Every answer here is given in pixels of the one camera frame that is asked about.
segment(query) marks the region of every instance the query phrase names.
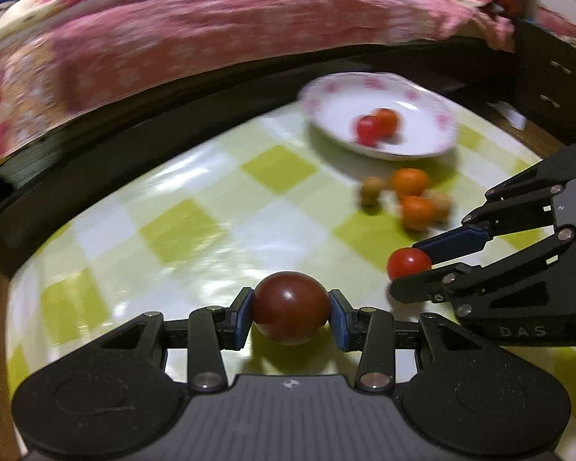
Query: green and white tablecloth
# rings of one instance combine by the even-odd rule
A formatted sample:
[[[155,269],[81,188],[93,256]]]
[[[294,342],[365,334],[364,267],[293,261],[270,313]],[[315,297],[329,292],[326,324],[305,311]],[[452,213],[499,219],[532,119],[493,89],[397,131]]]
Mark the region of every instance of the green and white tablecloth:
[[[456,201],[451,226],[484,201],[489,187],[538,157],[499,128],[455,106],[456,151],[403,163],[427,170]],[[147,310],[185,318],[205,305],[227,306],[243,286],[279,270],[314,276],[355,307],[390,309],[400,320],[420,312],[452,316],[444,305],[401,305],[386,296],[385,265],[411,237],[396,217],[361,212],[364,176],[388,176],[399,163],[347,152],[310,129],[291,104],[237,126],[162,164],[81,213],[56,232],[15,276],[7,315],[11,393],[31,372]],[[536,230],[498,238],[466,259],[488,264],[539,240]],[[559,378],[573,417],[558,452],[576,460],[576,348],[514,350]],[[246,348],[224,352],[238,372],[319,374],[356,371],[329,331],[298,348],[252,329]],[[169,354],[167,372],[184,380],[186,353]],[[409,356],[399,375],[410,377]]]

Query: white bowl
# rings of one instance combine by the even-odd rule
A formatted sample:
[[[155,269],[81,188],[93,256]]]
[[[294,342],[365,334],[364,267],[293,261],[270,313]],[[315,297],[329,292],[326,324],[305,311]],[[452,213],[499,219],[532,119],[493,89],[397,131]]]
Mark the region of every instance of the white bowl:
[[[456,144],[455,114],[429,90],[390,73],[348,72],[322,76],[298,96],[307,120],[342,146],[386,160],[438,156]],[[376,147],[356,142],[356,122],[385,107],[400,118],[398,132]]]

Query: metal handle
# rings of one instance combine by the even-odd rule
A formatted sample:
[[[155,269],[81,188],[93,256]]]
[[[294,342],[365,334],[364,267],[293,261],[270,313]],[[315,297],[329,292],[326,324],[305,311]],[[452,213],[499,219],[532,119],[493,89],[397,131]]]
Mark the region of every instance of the metal handle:
[[[540,94],[540,99],[543,100],[544,102],[548,102],[550,104],[552,104],[552,106],[555,109],[559,109],[561,106],[559,104],[557,104],[553,99],[547,97],[546,95],[542,95]]]
[[[559,63],[556,62],[556,61],[550,61],[550,65],[553,66],[553,67],[559,67],[560,69],[563,70],[563,72],[564,72],[565,74],[568,74],[568,75],[572,74],[572,72],[571,72],[567,67],[563,67],[561,64],[559,64]]]

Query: table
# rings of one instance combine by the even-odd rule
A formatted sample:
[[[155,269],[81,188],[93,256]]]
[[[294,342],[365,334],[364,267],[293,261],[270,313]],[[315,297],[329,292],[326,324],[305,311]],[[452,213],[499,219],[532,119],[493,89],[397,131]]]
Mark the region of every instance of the table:
[[[453,104],[459,145],[443,157],[370,160],[309,127],[289,104],[237,126],[158,166],[57,231],[19,270],[7,313],[11,393],[31,372],[132,317],[159,310],[185,318],[205,305],[227,306],[243,286],[279,270],[298,270],[355,307],[390,309],[399,320],[421,312],[452,317],[444,305],[401,305],[387,297],[385,265],[420,237],[404,231],[396,203],[368,215],[358,182],[399,166],[425,169],[454,198],[450,226],[483,202],[489,187],[539,158],[508,134]],[[488,264],[546,235],[497,238],[465,259]],[[554,374],[570,392],[574,415],[558,448],[576,460],[576,348],[514,348]],[[356,372],[358,355],[334,347],[329,331],[298,348],[278,347],[252,329],[240,352],[224,352],[229,378],[239,372]],[[167,372],[184,380],[185,351],[169,354]],[[400,357],[399,379],[414,369]]]

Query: gray ribbed surface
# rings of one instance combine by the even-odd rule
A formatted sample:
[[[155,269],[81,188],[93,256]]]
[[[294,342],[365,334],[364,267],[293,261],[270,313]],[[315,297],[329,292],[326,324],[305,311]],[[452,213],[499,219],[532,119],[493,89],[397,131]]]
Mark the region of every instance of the gray ribbed surface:
[[[297,386],[288,387],[287,383]],[[243,375],[219,395],[198,396],[161,443],[129,461],[450,461],[425,442],[388,398],[342,376]]]

